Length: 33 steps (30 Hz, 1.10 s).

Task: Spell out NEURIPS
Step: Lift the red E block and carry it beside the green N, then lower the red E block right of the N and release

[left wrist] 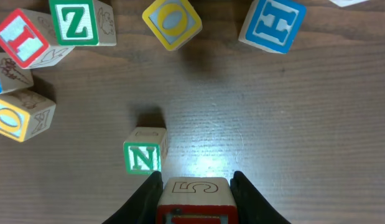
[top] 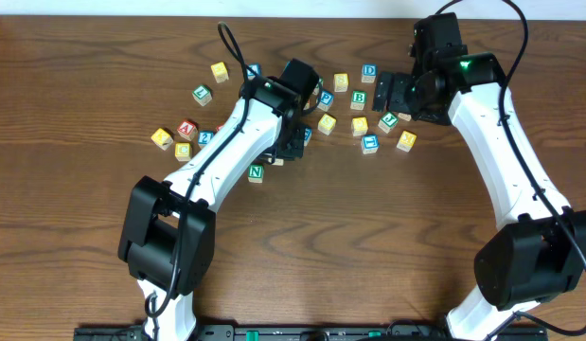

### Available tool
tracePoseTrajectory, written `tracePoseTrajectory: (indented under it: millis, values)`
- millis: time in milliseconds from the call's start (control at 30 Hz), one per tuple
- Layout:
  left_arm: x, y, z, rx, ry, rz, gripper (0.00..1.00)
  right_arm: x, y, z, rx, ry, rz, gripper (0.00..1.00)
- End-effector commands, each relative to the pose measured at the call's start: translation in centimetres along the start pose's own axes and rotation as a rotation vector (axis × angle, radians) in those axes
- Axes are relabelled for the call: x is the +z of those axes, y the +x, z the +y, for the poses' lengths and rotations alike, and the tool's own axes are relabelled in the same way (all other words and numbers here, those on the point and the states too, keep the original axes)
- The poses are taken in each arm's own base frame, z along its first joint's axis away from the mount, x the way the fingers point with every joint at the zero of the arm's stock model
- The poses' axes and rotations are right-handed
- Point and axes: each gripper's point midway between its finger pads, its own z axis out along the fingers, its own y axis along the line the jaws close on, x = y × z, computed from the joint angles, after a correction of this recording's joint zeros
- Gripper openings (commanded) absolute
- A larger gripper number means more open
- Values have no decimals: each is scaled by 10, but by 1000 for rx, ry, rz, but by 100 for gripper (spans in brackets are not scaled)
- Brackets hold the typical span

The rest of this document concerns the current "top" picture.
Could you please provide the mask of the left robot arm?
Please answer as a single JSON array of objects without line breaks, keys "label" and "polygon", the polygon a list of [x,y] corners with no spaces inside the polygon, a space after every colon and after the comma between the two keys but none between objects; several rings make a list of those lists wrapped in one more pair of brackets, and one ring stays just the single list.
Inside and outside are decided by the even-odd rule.
[{"label": "left robot arm", "polygon": [[223,127],[190,161],[162,181],[144,176],[133,187],[117,254],[143,291],[147,339],[193,334],[193,292],[214,256],[216,214],[260,157],[302,157],[300,118],[318,82],[317,72],[297,59],[279,77],[254,77],[241,87]]}]

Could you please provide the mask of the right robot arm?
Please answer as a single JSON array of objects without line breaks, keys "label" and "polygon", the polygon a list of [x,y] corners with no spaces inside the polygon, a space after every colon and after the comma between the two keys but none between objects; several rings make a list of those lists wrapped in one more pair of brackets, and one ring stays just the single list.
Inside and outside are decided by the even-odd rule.
[{"label": "right robot arm", "polygon": [[410,73],[378,76],[373,107],[453,126],[485,182],[496,234],[476,254],[475,288],[446,316],[451,338],[490,340],[586,278],[586,210],[574,210],[532,149],[513,107],[511,75],[471,54],[453,12],[414,26]]}]

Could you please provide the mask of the green N block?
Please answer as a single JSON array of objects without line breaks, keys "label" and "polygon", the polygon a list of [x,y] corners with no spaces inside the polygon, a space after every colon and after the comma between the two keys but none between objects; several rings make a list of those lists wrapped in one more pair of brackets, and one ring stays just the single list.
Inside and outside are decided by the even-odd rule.
[{"label": "green N block", "polygon": [[250,183],[262,183],[264,179],[264,167],[259,164],[252,164],[248,169],[248,181]]}]

